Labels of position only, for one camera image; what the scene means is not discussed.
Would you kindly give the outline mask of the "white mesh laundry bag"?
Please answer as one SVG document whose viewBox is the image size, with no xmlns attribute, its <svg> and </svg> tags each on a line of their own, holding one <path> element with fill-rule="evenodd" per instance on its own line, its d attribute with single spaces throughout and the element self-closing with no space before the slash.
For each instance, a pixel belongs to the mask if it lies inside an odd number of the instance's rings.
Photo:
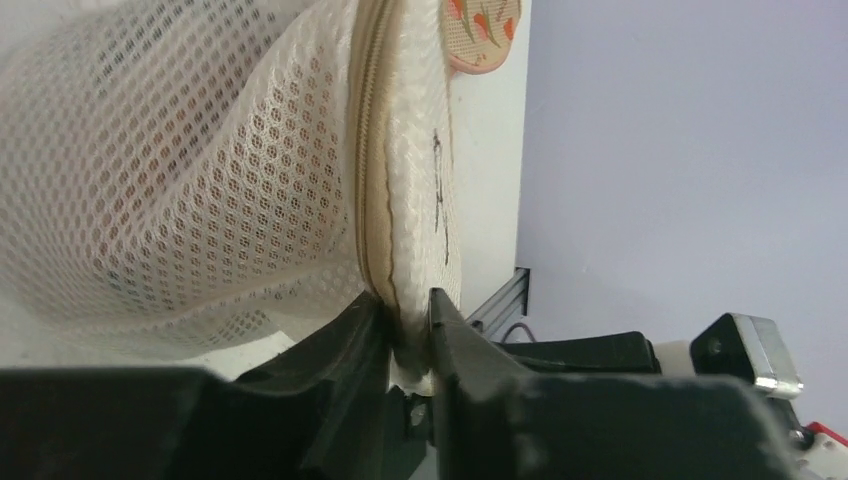
<svg viewBox="0 0 848 480">
<path fill-rule="evenodd" d="M 1 61 L 1 322 L 177 360 L 457 299 L 440 1 L 124 1 Z"/>
</svg>

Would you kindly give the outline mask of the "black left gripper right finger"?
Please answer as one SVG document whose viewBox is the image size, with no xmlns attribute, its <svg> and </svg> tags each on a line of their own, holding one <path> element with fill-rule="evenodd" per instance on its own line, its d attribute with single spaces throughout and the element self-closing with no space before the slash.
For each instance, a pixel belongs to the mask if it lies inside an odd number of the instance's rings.
<svg viewBox="0 0 848 480">
<path fill-rule="evenodd" d="M 542 374 L 430 293 L 443 479 L 796 479 L 765 401 L 726 376 Z"/>
</svg>

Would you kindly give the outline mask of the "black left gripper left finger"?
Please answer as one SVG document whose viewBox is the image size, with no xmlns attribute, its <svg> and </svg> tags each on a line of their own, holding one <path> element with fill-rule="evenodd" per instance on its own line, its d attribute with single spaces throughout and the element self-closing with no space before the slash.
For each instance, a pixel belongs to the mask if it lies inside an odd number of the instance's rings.
<svg viewBox="0 0 848 480">
<path fill-rule="evenodd" d="M 377 479 L 390 330 L 360 295 L 228 381 L 189 367 L 1 374 L 5 479 Z"/>
</svg>

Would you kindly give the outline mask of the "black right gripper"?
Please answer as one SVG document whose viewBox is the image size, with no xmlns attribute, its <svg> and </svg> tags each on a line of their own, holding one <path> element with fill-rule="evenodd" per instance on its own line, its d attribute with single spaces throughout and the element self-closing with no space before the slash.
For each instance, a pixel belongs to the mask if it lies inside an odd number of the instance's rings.
<svg viewBox="0 0 848 480">
<path fill-rule="evenodd" d="M 518 363 L 539 373 L 660 374 L 652 343 L 640 332 L 529 343 L 500 343 Z"/>
</svg>

